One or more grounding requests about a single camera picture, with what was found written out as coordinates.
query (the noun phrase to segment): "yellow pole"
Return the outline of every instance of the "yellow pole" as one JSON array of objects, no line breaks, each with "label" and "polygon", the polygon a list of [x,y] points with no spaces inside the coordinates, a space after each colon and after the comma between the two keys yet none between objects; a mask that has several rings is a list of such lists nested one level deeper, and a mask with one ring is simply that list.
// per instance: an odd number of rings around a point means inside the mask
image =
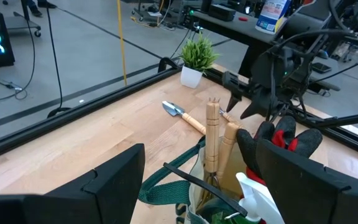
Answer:
[{"label": "yellow pole", "polygon": [[122,36],[122,21],[121,21],[121,0],[117,0],[117,11],[118,11],[118,29],[119,39],[121,43],[121,57],[122,57],[122,69],[124,71],[124,83],[127,85],[127,72],[125,70],[125,51],[124,51],[124,38]]}]

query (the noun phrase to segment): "person's leg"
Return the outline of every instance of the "person's leg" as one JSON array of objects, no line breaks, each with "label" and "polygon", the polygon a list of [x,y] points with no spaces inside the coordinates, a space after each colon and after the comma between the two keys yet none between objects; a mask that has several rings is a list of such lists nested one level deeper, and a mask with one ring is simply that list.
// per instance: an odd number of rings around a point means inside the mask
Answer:
[{"label": "person's leg", "polygon": [[41,17],[42,13],[38,10],[37,5],[35,5],[35,2],[33,0],[27,0],[27,5],[31,11],[31,14],[36,17]]},{"label": "person's leg", "polygon": [[55,9],[57,6],[48,2],[47,0],[38,0],[38,7],[48,7],[50,9]]}]

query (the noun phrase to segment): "potted plant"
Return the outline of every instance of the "potted plant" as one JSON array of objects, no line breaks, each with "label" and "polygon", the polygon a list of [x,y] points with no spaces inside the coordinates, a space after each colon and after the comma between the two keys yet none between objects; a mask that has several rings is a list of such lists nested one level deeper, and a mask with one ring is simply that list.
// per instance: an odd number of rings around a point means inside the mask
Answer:
[{"label": "potted plant", "polygon": [[185,63],[181,71],[181,84],[196,88],[204,71],[211,68],[218,56],[213,52],[211,41],[202,35],[198,41],[188,40],[180,54]]}]

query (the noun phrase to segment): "shoe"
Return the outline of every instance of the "shoe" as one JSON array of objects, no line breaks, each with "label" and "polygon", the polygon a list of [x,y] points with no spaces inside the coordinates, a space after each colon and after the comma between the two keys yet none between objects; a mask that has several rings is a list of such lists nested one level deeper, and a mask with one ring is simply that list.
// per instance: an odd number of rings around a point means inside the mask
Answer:
[{"label": "shoe", "polygon": [[52,3],[49,3],[49,2],[47,2],[47,1],[38,1],[38,7],[44,7],[44,8],[48,7],[48,8],[50,8],[50,9],[55,9],[55,8],[57,8],[56,5],[54,5],[54,4],[52,4]]},{"label": "shoe", "polygon": [[42,13],[38,10],[37,6],[30,7],[31,14],[35,17],[42,17]]}]

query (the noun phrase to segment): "white pot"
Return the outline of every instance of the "white pot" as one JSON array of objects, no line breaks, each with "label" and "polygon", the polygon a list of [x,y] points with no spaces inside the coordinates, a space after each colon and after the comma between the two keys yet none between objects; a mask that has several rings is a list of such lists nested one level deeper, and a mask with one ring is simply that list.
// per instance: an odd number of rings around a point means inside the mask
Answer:
[{"label": "white pot", "polygon": [[196,88],[197,85],[200,83],[202,76],[202,72],[183,66],[180,75],[180,82],[182,85],[185,85],[187,87]]}]

